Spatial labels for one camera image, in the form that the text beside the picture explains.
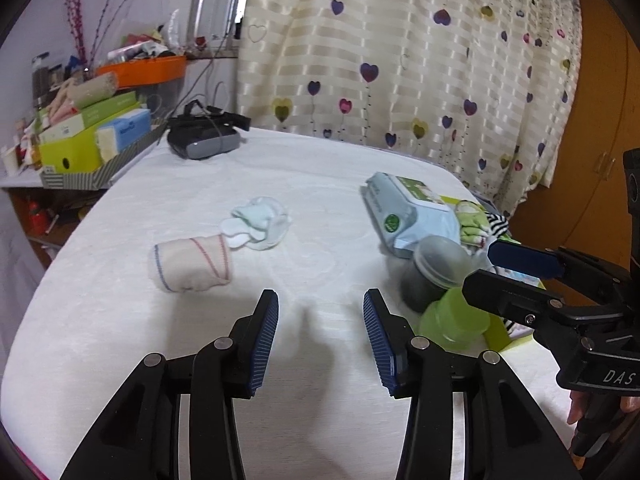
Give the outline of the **white red-striped sock roll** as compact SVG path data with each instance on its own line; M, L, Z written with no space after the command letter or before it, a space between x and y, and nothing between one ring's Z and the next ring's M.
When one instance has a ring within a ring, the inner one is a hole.
M162 292L206 292L231 283L231 252L221 235L170 240L151 248L148 272Z

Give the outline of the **white mint sock bundle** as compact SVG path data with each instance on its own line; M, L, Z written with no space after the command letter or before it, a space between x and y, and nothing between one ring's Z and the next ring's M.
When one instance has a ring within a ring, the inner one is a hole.
M292 218L280 202L262 196L235 207L219 229L231 249L247 247L263 252L282 242L291 223Z

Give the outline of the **large black white striped sock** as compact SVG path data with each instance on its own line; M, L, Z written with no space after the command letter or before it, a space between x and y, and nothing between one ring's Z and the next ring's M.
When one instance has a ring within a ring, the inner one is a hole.
M484 237L488 240L500 240L500 238L509 237L509 221L502 214L488 212L485 214L483 232Z

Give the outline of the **green white sock roll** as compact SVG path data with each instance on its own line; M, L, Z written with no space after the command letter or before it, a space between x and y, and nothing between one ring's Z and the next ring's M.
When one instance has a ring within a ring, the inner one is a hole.
M485 209L480 204L462 200L454 206L459 223L460 243L468 247L483 248L491 238L491 227Z

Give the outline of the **orange wooden cabinet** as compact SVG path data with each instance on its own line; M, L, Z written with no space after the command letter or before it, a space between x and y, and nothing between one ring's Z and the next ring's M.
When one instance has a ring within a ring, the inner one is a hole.
M526 245L564 246L628 266L623 154L639 144L639 49L606 0L582 4L582 65L553 181L515 211Z

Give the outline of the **green plastic cup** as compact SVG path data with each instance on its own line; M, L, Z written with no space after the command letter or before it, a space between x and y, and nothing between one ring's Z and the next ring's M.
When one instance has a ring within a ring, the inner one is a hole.
M420 318L418 334L448 351L468 350L488 330L489 314L471 307L461 287L449 289Z

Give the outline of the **green rimmed white box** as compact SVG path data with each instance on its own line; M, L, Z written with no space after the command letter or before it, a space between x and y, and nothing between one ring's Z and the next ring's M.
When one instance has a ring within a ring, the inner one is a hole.
M492 262L491 248L515 242L503 214L472 200L452 200L449 205L459 225L462 248L471 257L471 269L440 300L438 322L445 347L466 350L482 340L487 349L500 352L533 333L525 323L526 315L518 312L515 294L539 290L541 281Z

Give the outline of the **clear lidded dark jar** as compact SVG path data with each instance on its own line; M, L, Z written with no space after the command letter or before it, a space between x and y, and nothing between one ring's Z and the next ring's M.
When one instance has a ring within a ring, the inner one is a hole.
M416 313L424 312L449 289L461 287L476 270L490 268L487 252L474 254L449 238L430 235L416 245L400 280L400 296Z

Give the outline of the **blue wet wipes pack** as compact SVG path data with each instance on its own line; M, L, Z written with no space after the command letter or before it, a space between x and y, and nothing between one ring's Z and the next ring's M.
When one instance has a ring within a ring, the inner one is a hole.
M363 198L387 249L410 259L425 237L436 235L460 243L454 210L424 182L376 172L367 180Z

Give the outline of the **heart pattern curtain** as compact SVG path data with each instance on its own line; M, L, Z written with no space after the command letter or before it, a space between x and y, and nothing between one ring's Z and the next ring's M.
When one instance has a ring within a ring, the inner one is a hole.
M512 214L553 180L581 56L579 0L246 0L238 105L434 162Z

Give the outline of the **black grey VR headset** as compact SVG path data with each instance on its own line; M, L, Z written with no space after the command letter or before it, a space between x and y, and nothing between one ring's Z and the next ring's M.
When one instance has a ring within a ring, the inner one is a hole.
M171 151L183 159L204 160L239 148L240 131L250 130L250 118L195 99L181 114L169 118L167 125Z

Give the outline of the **orange plastic basket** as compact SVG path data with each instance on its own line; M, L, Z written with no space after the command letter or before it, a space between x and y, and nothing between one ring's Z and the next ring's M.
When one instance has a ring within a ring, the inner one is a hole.
M96 69L96 76L114 74L119 89L164 84L183 78L185 73L186 57L183 55L131 60Z

